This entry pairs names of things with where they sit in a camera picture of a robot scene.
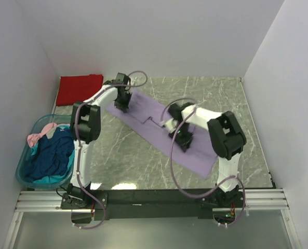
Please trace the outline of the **lavender t shirt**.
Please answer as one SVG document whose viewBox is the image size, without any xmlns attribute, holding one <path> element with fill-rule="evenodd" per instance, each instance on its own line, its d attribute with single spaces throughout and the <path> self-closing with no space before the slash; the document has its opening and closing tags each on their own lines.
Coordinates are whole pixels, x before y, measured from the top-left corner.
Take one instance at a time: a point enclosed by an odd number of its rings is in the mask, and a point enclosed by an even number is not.
<svg viewBox="0 0 308 249">
<path fill-rule="evenodd" d="M 169 137 L 169 132 L 160 125 L 160 115 L 164 108 L 153 98 L 133 91 L 126 113 L 115 108 L 114 104 L 110 104 L 105 110 L 122 120 L 164 155 L 169 156 L 172 138 Z M 200 177 L 207 178 L 217 160 L 217 154 L 211 145 L 207 130 L 190 126 L 190 131 L 193 133 L 190 148 L 183 152 L 177 144 L 174 144 L 172 159 Z"/>
</svg>

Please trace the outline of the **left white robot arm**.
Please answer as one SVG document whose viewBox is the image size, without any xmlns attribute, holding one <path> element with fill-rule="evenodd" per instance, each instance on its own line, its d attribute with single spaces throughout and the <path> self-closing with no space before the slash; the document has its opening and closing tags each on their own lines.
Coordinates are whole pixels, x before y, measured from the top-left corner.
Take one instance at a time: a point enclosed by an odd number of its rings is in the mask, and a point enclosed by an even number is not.
<svg viewBox="0 0 308 249">
<path fill-rule="evenodd" d="M 67 193 L 81 209 L 91 204 L 89 167 L 93 145 L 101 132 L 102 112 L 112 103 L 122 112 L 127 111 L 132 96 L 130 82 L 128 75 L 118 73 L 92 97 L 73 104 L 70 128 L 74 136 L 74 166 Z"/>
</svg>

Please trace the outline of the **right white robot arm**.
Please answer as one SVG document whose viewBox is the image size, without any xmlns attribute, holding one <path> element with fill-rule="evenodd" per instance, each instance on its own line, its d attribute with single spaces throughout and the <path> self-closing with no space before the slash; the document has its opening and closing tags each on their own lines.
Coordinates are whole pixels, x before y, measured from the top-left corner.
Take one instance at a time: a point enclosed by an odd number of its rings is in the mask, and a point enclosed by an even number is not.
<svg viewBox="0 0 308 249">
<path fill-rule="evenodd" d="M 172 139 L 172 146 L 178 145 L 186 152 L 193 140 L 193 133 L 189 131 L 189 126 L 193 125 L 207 132 L 211 147 L 218 156 L 218 182 L 213 189 L 203 194 L 191 194 L 180 186 L 178 190 L 192 199 L 213 197 L 217 206 L 222 207 L 244 198 L 245 195 L 239 192 L 243 184 L 238 178 L 238 163 L 247 139 L 235 115 L 231 111 L 213 112 L 191 102 L 178 105 L 173 101 L 164 110 L 171 116 L 164 127 Z"/>
</svg>

